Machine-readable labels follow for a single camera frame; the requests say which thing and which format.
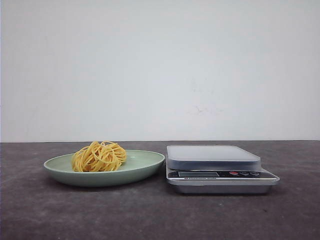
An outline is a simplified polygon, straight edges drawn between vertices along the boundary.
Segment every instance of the pasta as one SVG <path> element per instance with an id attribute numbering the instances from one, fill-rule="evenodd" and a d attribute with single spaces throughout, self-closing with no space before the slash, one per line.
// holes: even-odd
<path id="1" fill-rule="evenodd" d="M 75 172 L 116 171 L 126 159 L 126 151 L 117 143 L 93 141 L 72 156 L 71 165 Z"/>

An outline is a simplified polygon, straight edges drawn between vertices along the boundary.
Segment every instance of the white backdrop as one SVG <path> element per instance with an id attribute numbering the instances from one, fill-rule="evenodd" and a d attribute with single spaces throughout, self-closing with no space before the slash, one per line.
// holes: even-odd
<path id="1" fill-rule="evenodd" d="M 320 140 L 318 0 L 2 0 L 1 141 Z"/>

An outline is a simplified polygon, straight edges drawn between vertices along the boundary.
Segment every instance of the dark stone surface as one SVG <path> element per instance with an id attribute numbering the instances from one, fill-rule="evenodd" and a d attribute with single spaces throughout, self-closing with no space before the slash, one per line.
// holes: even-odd
<path id="1" fill-rule="evenodd" d="M 1 239 L 320 239 L 320 141 L 138 141 L 126 149 L 166 154 L 170 144 L 236 145 L 281 178 L 266 195 L 183 195 L 165 168 L 131 184 L 85 188 L 51 179 L 43 163 L 83 142 L 1 144 Z"/>

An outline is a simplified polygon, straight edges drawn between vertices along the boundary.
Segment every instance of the light green ceramic plate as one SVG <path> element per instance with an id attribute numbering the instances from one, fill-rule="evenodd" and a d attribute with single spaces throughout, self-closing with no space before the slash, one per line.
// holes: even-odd
<path id="1" fill-rule="evenodd" d="M 156 173 L 165 156 L 143 150 L 126 150 L 126 162 L 117 171 L 75 172 L 71 167 L 73 154 L 47 160 L 43 166 L 51 177 L 60 183 L 80 187 L 104 187 L 128 184 L 145 179 Z"/>

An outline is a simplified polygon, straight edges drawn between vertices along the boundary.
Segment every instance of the digital kitchen scale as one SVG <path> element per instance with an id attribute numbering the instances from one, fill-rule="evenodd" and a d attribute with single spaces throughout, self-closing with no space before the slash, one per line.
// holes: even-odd
<path id="1" fill-rule="evenodd" d="M 167 146 L 166 178 L 184 194 L 264 194 L 280 180 L 260 157 L 231 145 Z"/>

